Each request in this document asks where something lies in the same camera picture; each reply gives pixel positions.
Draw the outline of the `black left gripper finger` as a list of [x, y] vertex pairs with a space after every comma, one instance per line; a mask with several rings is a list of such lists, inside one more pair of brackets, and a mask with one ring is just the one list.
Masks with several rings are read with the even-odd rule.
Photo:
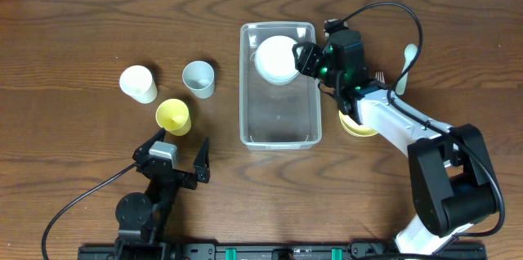
[[132, 159], [134, 161], [142, 161], [145, 159], [150, 152], [150, 148], [154, 145], [156, 141], [163, 141], [166, 130], [164, 128], [161, 128], [158, 130], [149, 140], [147, 140], [144, 144], [139, 146], [133, 153]]
[[208, 183], [210, 180], [209, 148], [210, 142], [207, 137], [193, 162], [194, 174], [197, 180], [203, 183]]

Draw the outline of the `white plastic bowl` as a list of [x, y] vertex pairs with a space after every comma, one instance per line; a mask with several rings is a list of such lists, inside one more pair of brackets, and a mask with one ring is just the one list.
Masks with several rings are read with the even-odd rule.
[[298, 75], [292, 51], [295, 44], [294, 39], [282, 35], [264, 40], [254, 54], [257, 72], [274, 85], [291, 83]]

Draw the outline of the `white plastic fork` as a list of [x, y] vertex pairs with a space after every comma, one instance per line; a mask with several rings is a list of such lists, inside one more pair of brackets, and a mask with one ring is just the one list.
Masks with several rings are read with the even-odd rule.
[[378, 71], [378, 72], [375, 74], [375, 78], [376, 78], [379, 82], [382, 82], [382, 83], [385, 82], [384, 73], [383, 73], [382, 71]]

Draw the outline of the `yellow plastic bowl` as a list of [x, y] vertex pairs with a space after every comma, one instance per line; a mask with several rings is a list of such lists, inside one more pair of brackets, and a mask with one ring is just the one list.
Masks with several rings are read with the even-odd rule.
[[341, 111], [338, 111], [338, 117], [344, 130], [354, 137], [372, 137], [378, 134], [372, 128], [359, 125], [350, 115], [343, 114]]

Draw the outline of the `mint green plastic spoon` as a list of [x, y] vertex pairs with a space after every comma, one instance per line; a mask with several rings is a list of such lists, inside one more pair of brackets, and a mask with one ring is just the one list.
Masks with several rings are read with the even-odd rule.
[[[418, 47], [415, 44], [413, 44], [413, 43], [410, 43], [409, 45], [406, 46], [405, 51], [404, 51], [405, 64], [404, 64], [404, 67], [402, 69], [402, 72], [405, 72], [408, 69], [408, 67], [411, 64], [412, 60], [416, 56], [417, 51], [418, 51]], [[398, 83], [396, 85], [396, 95], [402, 96], [405, 93], [407, 80], [408, 80], [408, 74], [405, 74], [398, 81]]]

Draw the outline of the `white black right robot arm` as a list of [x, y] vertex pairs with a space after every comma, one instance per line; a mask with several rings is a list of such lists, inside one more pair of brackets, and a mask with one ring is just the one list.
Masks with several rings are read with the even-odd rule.
[[329, 87], [340, 113], [408, 157], [416, 215], [395, 238], [400, 253], [438, 255], [471, 226], [504, 214], [481, 132], [471, 124], [453, 127], [431, 119], [370, 77], [359, 32], [341, 28], [325, 47], [296, 43], [292, 53], [300, 74]]

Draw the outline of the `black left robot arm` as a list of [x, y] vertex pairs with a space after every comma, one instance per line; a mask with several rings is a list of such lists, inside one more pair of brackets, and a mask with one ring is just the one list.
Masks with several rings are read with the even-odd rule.
[[165, 135], [166, 130], [160, 129], [132, 155], [136, 170], [150, 183], [145, 192], [130, 193], [118, 202], [115, 259], [169, 259], [181, 254], [176, 244], [162, 241], [164, 227], [178, 191], [209, 182], [209, 140], [203, 142], [189, 173], [176, 169], [177, 147], [165, 142]]

